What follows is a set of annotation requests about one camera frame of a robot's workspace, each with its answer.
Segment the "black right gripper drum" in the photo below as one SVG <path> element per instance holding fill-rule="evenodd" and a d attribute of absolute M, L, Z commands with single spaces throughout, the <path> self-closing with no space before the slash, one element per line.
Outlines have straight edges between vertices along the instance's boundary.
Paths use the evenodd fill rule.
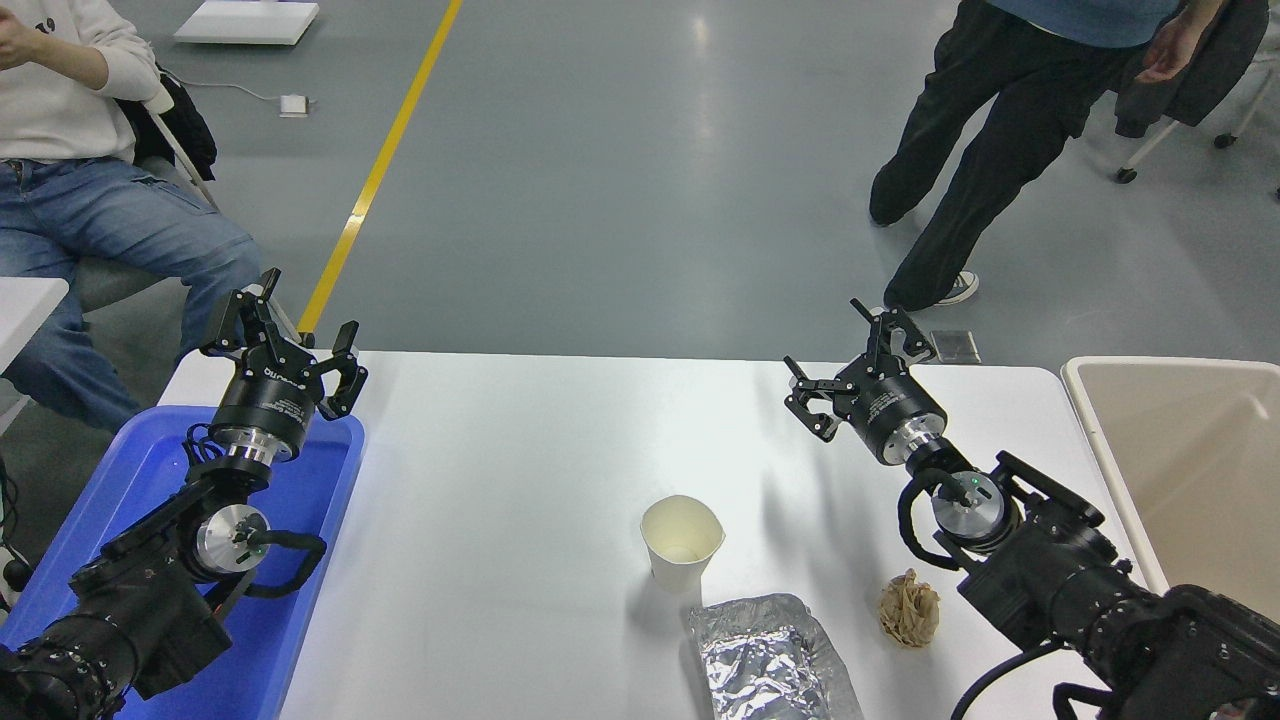
<path fill-rule="evenodd" d="M 946 411 L 910 373 L 852 368 L 845 372 L 845 380 L 855 391 L 847 423 L 878 462 L 904 465 L 925 443 L 943 436 Z"/>

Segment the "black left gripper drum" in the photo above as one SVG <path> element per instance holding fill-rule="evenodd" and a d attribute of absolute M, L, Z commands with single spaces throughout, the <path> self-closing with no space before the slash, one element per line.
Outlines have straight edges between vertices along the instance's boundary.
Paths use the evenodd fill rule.
<path fill-rule="evenodd" d="M 219 445 L 248 446 L 269 436 L 278 448 L 302 448 L 323 383 L 308 366 L 238 366 L 210 424 Z"/>

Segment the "person's hand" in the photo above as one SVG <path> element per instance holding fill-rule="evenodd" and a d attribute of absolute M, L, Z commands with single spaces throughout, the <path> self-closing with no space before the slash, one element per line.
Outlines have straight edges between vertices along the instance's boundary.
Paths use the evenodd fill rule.
<path fill-rule="evenodd" d="M 1152 38 L 1134 81 L 1153 85 L 1178 76 L 1194 56 L 1203 29 L 1190 9 L 1174 17 Z"/>
<path fill-rule="evenodd" d="M 46 45 L 44 33 L 24 24 L 6 6 L 1 6 L 0 17 L 1 70 L 40 61 Z"/>

